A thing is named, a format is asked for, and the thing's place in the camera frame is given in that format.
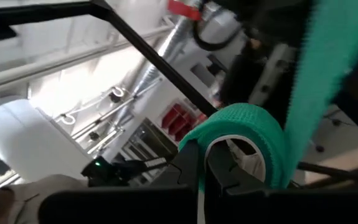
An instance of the flexible duct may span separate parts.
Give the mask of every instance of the flexible duct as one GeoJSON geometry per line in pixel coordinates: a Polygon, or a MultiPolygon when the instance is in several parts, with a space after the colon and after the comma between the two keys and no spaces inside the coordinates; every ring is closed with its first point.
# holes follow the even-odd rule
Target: flexible duct
{"type": "MultiPolygon", "coordinates": [[[[200,0],[190,0],[188,2],[188,5],[198,6],[200,0]]],[[[158,54],[168,63],[172,63],[179,55],[183,45],[187,42],[191,27],[192,20],[187,17],[180,17],[171,33],[158,45],[158,54]]],[[[132,96],[147,88],[159,77],[159,70],[154,65],[149,62],[142,64],[143,67],[139,69],[139,74],[133,78],[133,82],[129,83],[126,88],[132,96]]],[[[115,124],[121,122],[129,108],[130,106],[126,106],[116,115],[115,124]]]]}

